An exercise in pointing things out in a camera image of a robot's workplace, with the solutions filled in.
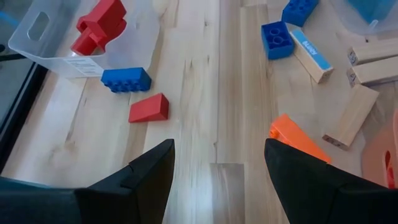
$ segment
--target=red wedge block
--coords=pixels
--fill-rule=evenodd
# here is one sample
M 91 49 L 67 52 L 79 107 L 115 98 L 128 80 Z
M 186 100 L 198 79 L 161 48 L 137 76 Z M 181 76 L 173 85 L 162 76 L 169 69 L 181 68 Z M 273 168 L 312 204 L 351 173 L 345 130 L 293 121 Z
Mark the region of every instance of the red wedge block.
M 169 101 L 162 94 L 156 94 L 130 107 L 129 122 L 162 121 L 169 118 Z

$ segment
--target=red building block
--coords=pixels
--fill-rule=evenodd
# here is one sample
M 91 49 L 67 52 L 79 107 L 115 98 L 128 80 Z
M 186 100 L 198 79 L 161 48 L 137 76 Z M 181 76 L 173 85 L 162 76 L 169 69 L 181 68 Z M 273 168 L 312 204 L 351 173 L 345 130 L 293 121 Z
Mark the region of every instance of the red building block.
M 134 103 L 130 107 L 130 123 L 162 121 L 168 118 L 169 101 L 162 93 Z
M 97 37 L 109 37 L 126 13 L 121 0 L 100 0 L 89 14 L 79 18 L 76 28 L 81 33 L 90 28 Z
M 126 21 L 122 21 L 111 36 L 108 37 L 97 37 L 94 33 L 91 32 L 90 29 L 86 29 L 80 36 L 77 38 L 75 43 L 71 46 L 71 49 L 80 55 L 91 55 L 97 47 L 99 47 L 103 52 L 105 52 L 105 45 L 109 43 L 109 41 L 117 38 L 126 27 Z
M 126 28 L 125 15 L 121 0 L 101 0 L 88 15 L 79 18 L 76 28 L 81 35 L 71 49 L 80 55 L 91 55 L 97 47 L 105 52 L 105 45 Z

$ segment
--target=blue plastic object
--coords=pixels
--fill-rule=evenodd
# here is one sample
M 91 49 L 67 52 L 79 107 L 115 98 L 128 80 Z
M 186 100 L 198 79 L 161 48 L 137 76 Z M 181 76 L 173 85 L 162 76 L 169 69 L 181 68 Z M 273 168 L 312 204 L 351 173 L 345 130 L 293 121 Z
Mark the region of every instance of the blue plastic object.
M 3 19 L 4 21 L 10 23 L 14 27 L 18 26 L 18 21 L 16 21 L 14 18 L 1 11 L 0 11 L 0 19 Z
M 319 0 L 291 0 L 282 11 L 282 21 L 303 27 Z
M 293 53 L 294 43 L 284 22 L 262 25 L 261 35 L 269 60 L 288 57 Z
M 387 17 L 396 0 L 347 0 L 367 22 L 381 21 Z
M 152 80 L 143 68 L 105 70 L 101 82 L 113 93 L 147 91 Z

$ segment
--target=bin label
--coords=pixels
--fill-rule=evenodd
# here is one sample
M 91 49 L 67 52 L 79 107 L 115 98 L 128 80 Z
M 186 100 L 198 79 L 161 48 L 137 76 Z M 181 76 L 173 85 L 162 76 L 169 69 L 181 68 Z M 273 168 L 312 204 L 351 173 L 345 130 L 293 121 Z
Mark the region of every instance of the bin label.
M 85 77 L 100 77 L 104 70 L 89 57 L 66 58 L 64 61 L 79 70 Z

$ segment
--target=clear plastic bin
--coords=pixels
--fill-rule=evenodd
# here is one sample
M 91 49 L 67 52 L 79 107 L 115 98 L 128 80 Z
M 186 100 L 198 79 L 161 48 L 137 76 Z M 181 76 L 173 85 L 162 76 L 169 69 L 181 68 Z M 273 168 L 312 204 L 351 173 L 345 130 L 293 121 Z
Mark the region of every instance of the clear plastic bin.
M 364 148 L 362 171 L 367 180 L 398 187 L 398 110 Z
M 106 52 L 82 57 L 70 47 L 80 35 L 78 19 L 98 0 L 35 0 L 9 40 L 16 52 L 67 78 L 100 77 L 103 69 L 148 69 L 160 24 L 152 1 L 122 0 L 127 14 L 123 33 Z
M 398 29 L 397 0 L 330 0 L 343 25 L 367 35 Z

